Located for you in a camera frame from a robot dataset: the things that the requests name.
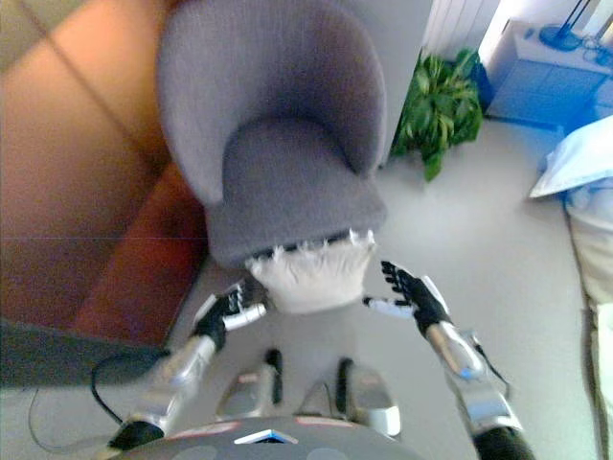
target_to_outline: armchair backrest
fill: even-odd
[[[385,85],[374,45],[332,0],[199,0],[169,19],[158,97],[170,152],[204,204],[223,199],[223,155],[240,127],[308,118],[368,175],[383,153]]]

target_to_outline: bed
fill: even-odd
[[[613,116],[570,133],[531,197],[560,194],[593,313],[591,354],[604,458],[613,458]]]

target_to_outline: white furry cushion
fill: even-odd
[[[320,247],[302,244],[295,251],[275,248],[271,258],[247,262],[279,311],[305,314],[342,307],[358,299],[369,260],[375,253],[373,232],[354,232]]]

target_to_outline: white radiator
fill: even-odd
[[[434,0],[423,49],[454,58],[462,48],[477,49],[500,0]]]

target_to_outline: gray armchair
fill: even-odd
[[[169,19],[158,96],[205,205],[212,256],[376,230],[385,86],[366,31],[330,0],[201,0]]]

